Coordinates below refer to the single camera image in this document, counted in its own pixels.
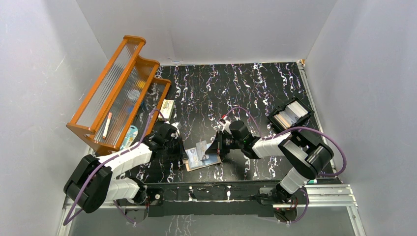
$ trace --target white enclosure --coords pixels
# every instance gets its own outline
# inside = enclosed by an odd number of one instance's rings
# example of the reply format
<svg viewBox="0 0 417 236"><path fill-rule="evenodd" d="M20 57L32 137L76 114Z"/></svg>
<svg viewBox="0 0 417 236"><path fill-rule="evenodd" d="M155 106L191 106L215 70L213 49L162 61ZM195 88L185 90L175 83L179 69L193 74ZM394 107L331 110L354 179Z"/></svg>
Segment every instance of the white enclosure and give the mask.
<svg viewBox="0 0 417 236"><path fill-rule="evenodd" d="M367 235L415 234L416 11L413 0L1 1L0 235L57 232L87 148L65 125L125 34L162 65L306 59Z"/></svg>
<svg viewBox="0 0 417 236"><path fill-rule="evenodd" d="M50 236L87 146L65 124L107 63L74 0L0 3L0 235Z"/></svg>
<svg viewBox="0 0 417 236"><path fill-rule="evenodd" d="M307 57L367 235L415 235L417 1L339 0Z"/></svg>
<svg viewBox="0 0 417 236"><path fill-rule="evenodd" d="M161 65L307 57L336 0L77 0L108 58L120 35Z"/></svg>

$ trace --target small box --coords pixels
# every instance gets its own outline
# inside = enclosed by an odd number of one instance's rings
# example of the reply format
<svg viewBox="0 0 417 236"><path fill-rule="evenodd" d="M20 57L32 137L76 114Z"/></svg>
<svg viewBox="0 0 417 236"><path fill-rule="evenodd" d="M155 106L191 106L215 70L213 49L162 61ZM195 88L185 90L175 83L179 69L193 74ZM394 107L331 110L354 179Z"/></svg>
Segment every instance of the small box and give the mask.
<svg viewBox="0 0 417 236"><path fill-rule="evenodd" d="M273 109L268 115L268 119L271 121L273 128L279 133L292 127L302 126L308 121L313 113L314 111L301 102L300 99L293 98L287 103Z"/></svg>
<svg viewBox="0 0 417 236"><path fill-rule="evenodd" d="M169 121L171 119L172 111L174 110L174 101L166 100L162 103L161 113L164 115L164 118ZM161 114L158 115L158 120L164 121Z"/></svg>

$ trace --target clear plastic panel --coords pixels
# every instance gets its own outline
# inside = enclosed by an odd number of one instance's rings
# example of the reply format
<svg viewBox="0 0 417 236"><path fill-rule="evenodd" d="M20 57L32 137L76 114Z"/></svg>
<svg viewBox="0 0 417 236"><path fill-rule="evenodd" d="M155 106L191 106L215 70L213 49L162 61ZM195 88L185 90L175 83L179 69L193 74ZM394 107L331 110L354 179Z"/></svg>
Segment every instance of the clear plastic panel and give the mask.
<svg viewBox="0 0 417 236"><path fill-rule="evenodd" d="M148 92L144 97L144 105L138 109L136 117L133 119L131 125L134 125L138 128L138 136L141 137L144 132L146 132L146 121L149 117L149 113L153 108L158 106L159 101L162 98L162 93L165 90L165 85L151 83L148 89Z"/></svg>
<svg viewBox="0 0 417 236"><path fill-rule="evenodd" d="M126 83L121 88L120 93L116 97L116 100L110 109L112 118L107 131L106 139L103 139L103 132L107 119L105 119L105 121L101 124L99 130L94 136L95 140L109 145L116 145L123 128L126 126L127 119L138 101L142 88L145 86L145 83L152 72L153 66L154 65L137 65L133 67Z"/></svg>
<svg viewBox="0 0 417 236"><path fill-rule="evenodd" d="M137 48L138 45L133 43L127 43L124 46L115 63L112 65L109 72L107 72L97 91L91 98L90 103L88 103L86 109L81 114L77 124L91 127L92 123L100 112L100 109L103 107L107 97L119 79L121 73L132 57L133 52Z"/></svg>
<svg viewBox="0 0 417 236"><path fill-rule="evenodd" d="M165 215L163 217L144 218L144 209L129 210L127 216L137 224L127 224L126 219L117 209L100 208L86 214L81 212L75 217L70 236L176 236L176 235L279 235L279 236L355 236L349 214L345 206L341 207L309 207L305 216L297 223L287 226L278 223L275 217L259 217L258 215L213 215L208 209L220 208L216 204L195 209L193 215ZM298 216L303 207L297 208Z"/></svg>

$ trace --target metal frame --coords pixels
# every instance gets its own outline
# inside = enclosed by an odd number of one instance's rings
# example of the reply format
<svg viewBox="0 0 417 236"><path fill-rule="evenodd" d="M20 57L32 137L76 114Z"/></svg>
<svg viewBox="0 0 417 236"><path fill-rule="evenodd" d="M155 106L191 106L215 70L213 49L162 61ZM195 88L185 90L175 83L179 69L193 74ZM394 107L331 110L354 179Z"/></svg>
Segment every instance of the metal frame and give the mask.
<svg viewBox="0 0 417 236"><path fill-rule="evenodd" d="M313 99L311 97L310 88L308 86L307 77L304 71L304 67L300 61L297 62L298 69L300 71L301 79L304 83L304 87L306 88L307 96L309 97L311 106L314 113L314 117L317 121L319 126L319 130L323 131L323 128L320 123L320 119L317 114L317 110ZM335 172L334 162L331 160L331 166L333 171ZM309 196L309 207L346 207L349 218L351 220L351 224L356 236L365 236L365 230L363 228L362 222L360 220L359 213L357 211L357 202L355 196L353 194L352 188L349 184L312 184L305 186L307 190L307 194ZM69 231L71 228L71 223L67 226L63 226L63 220L68 214L69 209L71 208L73 201L69 198L65 199L62 211L62 220L60 223L60 227L57 233L57 236L67 236L69 235ZM290 207L290 204L276 204L272 205L274 208L286 208ZM299 207L305 207L305 204L299 204ZM113 204L113 202L106 202L101 207L103 208L111 208L117 209L117 207ZM144 206L124 206L125 209L145 209Z"/></svg>

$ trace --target light blue object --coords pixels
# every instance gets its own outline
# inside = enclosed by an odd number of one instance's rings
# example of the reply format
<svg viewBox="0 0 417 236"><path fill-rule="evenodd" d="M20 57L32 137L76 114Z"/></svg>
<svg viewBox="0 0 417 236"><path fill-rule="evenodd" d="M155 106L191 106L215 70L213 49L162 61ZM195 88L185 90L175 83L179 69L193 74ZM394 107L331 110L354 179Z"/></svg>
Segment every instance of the light blue object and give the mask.
<svg viewBox="0 0 417 236"><path fill-rule="evenodd" d="M203 153L206 152L207 148L209 148L210 145L211 144L206 144L206 149L203 151ZM187 153L187 156L188 156L188 167L190 168L190 170L213 165L213 164L220 162L220 158L218 157L218 155L205 155L206 156L205 159L201 161L198 160L196 147L187 149L185 150L185 152Z"/></svg>
<svg viewBox="0 0 417 236"><path fill-rule="evenodd" d="M136 128L136 126L134 125L131 125L126 133L126 136L123 139L123 143L121 143L120 150L130 147L137 135L138 128Z"/></svg>

